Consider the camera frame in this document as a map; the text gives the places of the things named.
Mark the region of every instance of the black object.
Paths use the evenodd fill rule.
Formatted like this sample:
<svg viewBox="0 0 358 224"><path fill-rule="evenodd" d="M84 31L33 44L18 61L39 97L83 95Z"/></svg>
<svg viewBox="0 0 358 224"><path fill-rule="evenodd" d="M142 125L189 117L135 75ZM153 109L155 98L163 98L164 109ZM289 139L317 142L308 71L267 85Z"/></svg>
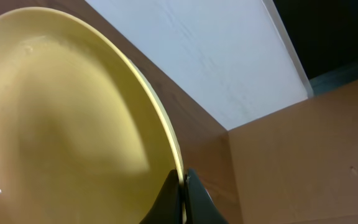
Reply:
<svg viewBox="0 0 358 224"><path fill-rule="evenodd" d="M182 203L187 224L227 224L193 169L188 170L184 186L180 186L176 170L169 172L153 207L140 224L182 224Z"/></svg>

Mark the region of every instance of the yellow plate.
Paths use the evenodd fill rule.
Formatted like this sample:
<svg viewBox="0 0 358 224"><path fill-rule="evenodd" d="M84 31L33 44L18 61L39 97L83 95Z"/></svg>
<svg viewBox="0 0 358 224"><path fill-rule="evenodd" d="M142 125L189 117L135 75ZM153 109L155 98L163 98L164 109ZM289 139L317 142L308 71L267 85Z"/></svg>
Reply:
<svg viewBox="0 0 358 224"><path fill-rule="evenodd" d="M180 150L116 46L41 7L0 16L0 223L138 223Z"/></svg>

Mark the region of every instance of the brown wall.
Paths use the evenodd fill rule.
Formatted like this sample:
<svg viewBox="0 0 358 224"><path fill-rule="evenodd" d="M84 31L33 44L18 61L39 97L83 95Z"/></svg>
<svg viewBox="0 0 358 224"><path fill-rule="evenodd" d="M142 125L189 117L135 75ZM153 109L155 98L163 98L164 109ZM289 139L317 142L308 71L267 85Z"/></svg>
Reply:
<svg viewBox="0 0 358 224"><path fill-rule="evenodd" d="M358 223L358 81L229 137L245 224Z"/></svg>

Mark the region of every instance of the white surface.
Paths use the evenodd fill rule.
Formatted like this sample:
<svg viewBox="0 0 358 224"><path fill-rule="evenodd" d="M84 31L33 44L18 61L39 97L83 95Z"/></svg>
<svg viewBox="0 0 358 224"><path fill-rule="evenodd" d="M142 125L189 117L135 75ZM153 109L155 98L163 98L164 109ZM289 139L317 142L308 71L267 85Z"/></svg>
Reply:
<svg viewBox="0 0 358 224"><path fill-rule="evenodd" d="M87 0L226 129L307 99L262 0Z"/></svg>

